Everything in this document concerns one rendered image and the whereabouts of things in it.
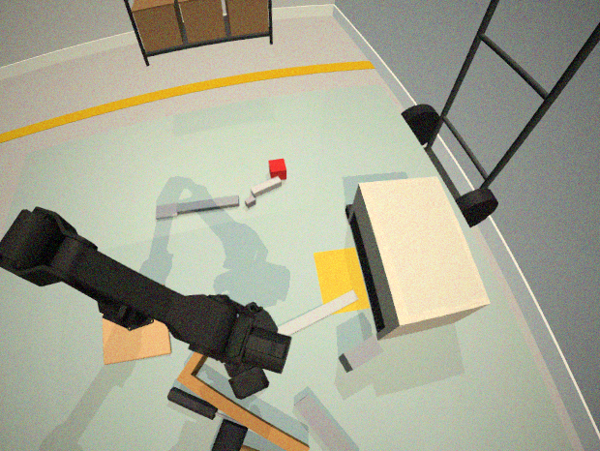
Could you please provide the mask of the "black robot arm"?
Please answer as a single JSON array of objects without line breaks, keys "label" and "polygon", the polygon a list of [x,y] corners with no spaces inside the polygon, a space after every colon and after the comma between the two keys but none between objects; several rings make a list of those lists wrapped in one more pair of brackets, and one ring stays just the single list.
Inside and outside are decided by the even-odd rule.
[{"label": "black robot arm", "polygon": [[189,350],[239,368],[283,371],[291,336],[278,333],[263,307],[222,294],[177,293],[101,253],[51,210],[22,209],[0,242],[0,267],[37,286],[65,283],[128,331],[156,319]]}]

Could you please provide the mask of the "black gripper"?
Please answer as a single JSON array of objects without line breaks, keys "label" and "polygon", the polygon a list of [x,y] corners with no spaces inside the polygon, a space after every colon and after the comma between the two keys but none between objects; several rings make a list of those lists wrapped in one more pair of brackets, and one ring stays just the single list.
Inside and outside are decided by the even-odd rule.
[{"label": "black gripper", "polygon": [[231,377],[228,381],[235,398],[243,400],[269,386],[269,380],[260,367],[241,363],[240,368],[224,363]]}]

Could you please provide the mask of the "red cube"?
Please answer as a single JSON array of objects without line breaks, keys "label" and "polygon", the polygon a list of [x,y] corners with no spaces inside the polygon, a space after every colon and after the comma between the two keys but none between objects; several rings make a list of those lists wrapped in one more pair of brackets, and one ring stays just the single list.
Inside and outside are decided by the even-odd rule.
[{"label": "red cube", "polygon": [[270,178],[279,176],[281,180],[286,179],[286,168],[284,159],[269,161]]}]

